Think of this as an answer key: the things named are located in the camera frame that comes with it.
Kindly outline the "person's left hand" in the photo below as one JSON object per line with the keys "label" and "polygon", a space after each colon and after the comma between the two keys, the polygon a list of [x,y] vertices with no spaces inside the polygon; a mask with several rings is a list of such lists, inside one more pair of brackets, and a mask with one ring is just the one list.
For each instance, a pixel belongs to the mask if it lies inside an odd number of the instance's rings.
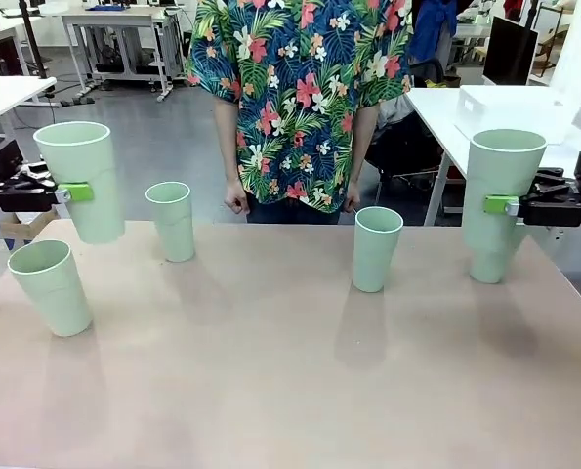
{"label": "person's left hand", "polygon": [[343,209],[346,213],[356,211],[360,206],[360,192],[357,181],[350,180],[347,187]]}

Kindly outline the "person's right hand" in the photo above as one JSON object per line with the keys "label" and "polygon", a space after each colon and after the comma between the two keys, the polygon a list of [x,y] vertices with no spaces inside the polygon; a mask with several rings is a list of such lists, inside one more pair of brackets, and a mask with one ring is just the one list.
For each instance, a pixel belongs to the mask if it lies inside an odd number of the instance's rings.
{"label": "person's right hand", "polygon": [[234,214],[247,215],[250,211],[246,192],[238,178],[226,181],[225,205]]}

